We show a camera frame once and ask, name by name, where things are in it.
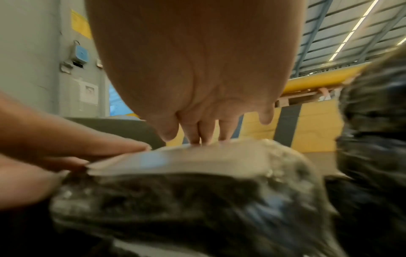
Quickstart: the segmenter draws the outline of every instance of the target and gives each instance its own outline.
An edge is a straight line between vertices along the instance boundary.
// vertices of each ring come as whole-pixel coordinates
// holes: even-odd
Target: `metal roof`
[[[406,0],[309,0],[308,3],[291,77],[372,60],[393,50],[406,37]],[[353,30],[362,17],[365,17],[362,23]]]

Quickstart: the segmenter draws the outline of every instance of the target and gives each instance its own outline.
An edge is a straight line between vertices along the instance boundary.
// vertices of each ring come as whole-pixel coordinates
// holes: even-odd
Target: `ceiling light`
[[[337,51],[335,51],[335,53],[333,54],[333,56],[330,58],[329,61],[334,60],[334,58],[337,56],[337,54],[341,51],[341,49],[345,46],[345,44],[348,42],[348,40],[350,40],[350,38],[352,37],[352,35],[354,34],[354,32],[358,29],[358,27],[361,25],[361,23],[365,20],[365,18],[367,17],[367,15],[372,11],[372,9],[375,7],[375,5],[378,3],[379,0],[375,0],[371,6],[368,8],[368,10],[364,13],[364,15],[362,16],[362,18],[357,22],[357,24],[355,25],[355,27],[351,30],[351,32],[348,34],[348,36],[346,37],[346,39],[343,41],[343,43],[340,45],[340,47],[337,49]],[[398,45],[402,44],[403,42],[406,41],[406,38],[404,40],[402,40]]]
[[[406,38],[403,38],[402,41],[400,41],[397,45],[401,45],[406,41]]]

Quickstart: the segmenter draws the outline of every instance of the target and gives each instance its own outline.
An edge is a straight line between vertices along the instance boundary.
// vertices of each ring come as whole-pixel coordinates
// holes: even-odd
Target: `roof beam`
[[[300,66],[302,65],[302,62],[303,62],[304,58],[306,57],[307,52],[309,51],[310,46],[312,45],[313,40],[316,37],[316,34],[317,34],[318,30],[320,29],[320,26],[323,23],[323,20],[326,17],[327,12],[329,11],[332,2],[333,2],[333,0],[326,0],[324,2],[324,5],[323,5],[323,7],[321,9],[320,16],[318,17],[318,20],[316,22],[316,25],[314,26],[314,29],[313,29],[313,31],[312,31],[312,33],[310,35],[310,38],[307,41],[307,44],[303,49],[303,52],[302,52],[302,55],[300,56],[300,59],[297,61],[296,68],[295,68],[295,70],[296,70],[295,77],[299,76]]]
[[[398,14],[386,24],[383,30],[376,34],[375,37],[364,47],[362,52],[359,54],[359,58],[357,62],[364,62],[367,53],[373,48],[373,46],[378,43],[393,27],[405,17],[406,15],[406,5],[402,7],[402,9],[398,12]]]

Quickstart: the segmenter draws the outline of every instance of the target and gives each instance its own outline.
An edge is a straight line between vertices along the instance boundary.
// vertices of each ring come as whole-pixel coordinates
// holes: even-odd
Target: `blue electrical box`
[[[89,52],[80,45],[74,46],[72,61],[77,62],[81,65],[89,62]]]

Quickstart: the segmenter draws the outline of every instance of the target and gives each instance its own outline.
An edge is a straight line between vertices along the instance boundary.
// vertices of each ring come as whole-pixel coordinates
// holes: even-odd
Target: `human hand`
[[[232,136],[246,112],[272,121],[305,4],[86,0],[104,69],[122,99],[164,140],[180,124],[192,144],[210,142],[216,120],[219,140]]]
[[[79,171],[90,160],[150,146],[33,111],[0,93],[0,209],[33,204],[59,185],[49,171]]]

